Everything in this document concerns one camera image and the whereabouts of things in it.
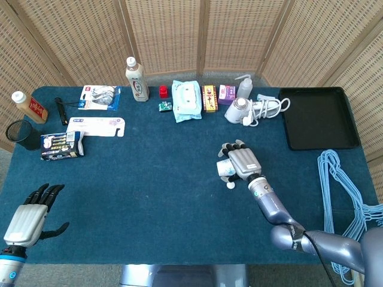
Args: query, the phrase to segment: squeeze bottle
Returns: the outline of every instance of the squeeze bottle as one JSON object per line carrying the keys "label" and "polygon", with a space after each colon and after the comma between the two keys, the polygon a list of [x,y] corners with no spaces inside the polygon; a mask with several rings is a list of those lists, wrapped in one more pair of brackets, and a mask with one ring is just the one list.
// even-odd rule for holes
{"label": "squeeze bottle", "polygon": [[16,103],[16,108],[30,117],[37,124],[45,124],[48,117],[48,110],[40,105],[32,96],[24,94],[22,91],[15,91],[12,100]]}
{"label": "squeeze bottle", "polygon": [[244,97],[245,99],[249,98],[251,90],[253,89],[253,81],[251,80],[251,75],[243,75],[235,78],[236,80],[245,78],[240,84],[237,91],[237,97]]}
{"label": "squeeze bottle", "polygon": [[137,63],[134,57],[126,59],[127,67],[125,76],[129,80],[135,100],[146,102],[149,100],[149,88],[145,80],[144,67]]}

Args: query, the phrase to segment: red bottle cap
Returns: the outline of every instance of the red bottle cap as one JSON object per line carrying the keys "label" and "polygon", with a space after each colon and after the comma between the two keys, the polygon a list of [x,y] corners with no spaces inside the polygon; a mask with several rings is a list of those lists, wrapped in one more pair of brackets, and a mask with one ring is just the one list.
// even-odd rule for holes
{"label": "red bottle cap", "polygon": [[166,99],[168,97],[168,88],[167,86],[160,86],[160,98]]}

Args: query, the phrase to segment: wicker screen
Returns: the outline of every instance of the wicker screen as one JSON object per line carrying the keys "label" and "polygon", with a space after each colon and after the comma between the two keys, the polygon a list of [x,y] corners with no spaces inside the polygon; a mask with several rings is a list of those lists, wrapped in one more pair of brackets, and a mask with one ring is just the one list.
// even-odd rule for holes
{"label": "wicker screen", "polygon": [[283,0],[211,0],[205,69],[256,70]]}
{"label": "wicker screen", "polygon": [[126,0],[147,74],[195,71],[200,0]]}
{"label": "wicker screen", "polygon": [[365,154],[383,150],[383,31],[332,86],[345,89]]}
{"label": "wicker screen", "polygon": [[11,100],[12,93],[21,90],[31,94],[40,86],[59,86],[60,82],[2,9],[0,59],[0,147],[11,151],[13,144],[5,137],[5,129],[23,116]]}
{"label": "wicker screen", "polygon": [[25,0],[21,8],[78,86],[126,84],[126,49],[112,0]]}
{"label": "wicker screen", "polygon": [[370,173],[378,200],[383,203],[383,163],[370,167]]}
{"label": "wicker screen", "polygon": [[316,86],[382,6],[381,0],[296,1],[263,76],[272,86]]}

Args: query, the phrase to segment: blue and white package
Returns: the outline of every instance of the blue and white package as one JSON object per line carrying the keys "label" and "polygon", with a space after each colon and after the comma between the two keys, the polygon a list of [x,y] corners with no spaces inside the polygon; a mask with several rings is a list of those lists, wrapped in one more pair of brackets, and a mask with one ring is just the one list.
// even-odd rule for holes
{"label": "blue and white package", "polygon": [[63,160],[64,158],[83,157],[84,148],[81,140],[84,133],[51,133],[40,137],[41,160]]}
{"label": "blue and white package", "polygon": [[120,86],[86,85],[78,101],[78,109],[116,111],[120,102]]}
{"label": "blue and white package", "polygon": [[201,90],[197,81],[180,82],[172,84],[173,112],[175,122],[200,120],[202,110]]}

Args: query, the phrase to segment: robotic arm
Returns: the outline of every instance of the robotic arm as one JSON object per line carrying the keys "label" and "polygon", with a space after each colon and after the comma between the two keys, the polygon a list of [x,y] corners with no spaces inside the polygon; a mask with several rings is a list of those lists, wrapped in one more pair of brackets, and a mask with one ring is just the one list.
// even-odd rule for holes
{"label": "robotic arm", "polygon": [[54,231],[42,231],[45,218],[54,200],[64,185],[42,185],[32,192],[23,205],[17,208],[4,240],[8,245],[0,253],[0,282],[1,286],[13,287],[27,259],[26,249],[32,247],[38,240],[56,237],[62,234],[69,223],[64,223]]}
{"label": "robotic arm", "polygon": [[[382,285],[383,244],[379,238],[383,236],[383,228],[376,228],[377,231],[371,235],[368,235],[369,232],[366,233],[365,237],[369,239],[365,241],[373,242],[372,245],[364,244],[364,241],[361,245],[348,237],[323,231],[306,231],[289,214],[267,179],[261,175],[261,165],[243,141],[236,140],[233,144],[223,144],[218,156],[222,157],[223,155],[230,158],[236,173],[232,176],[222,176],[221,179],[225,182],[233,182],[237,179],[248,182],[248,189],[257,201],[265,218],[271,224],[276,225],[271,231],[271,241],[275,246],[313,255],[317,255],[317,251],[319,251],[323,258],[365,274],[365,286]],[[369,263],[365,262],[366,258],[363,259],[363,256],[366,257],[367,254]]]}

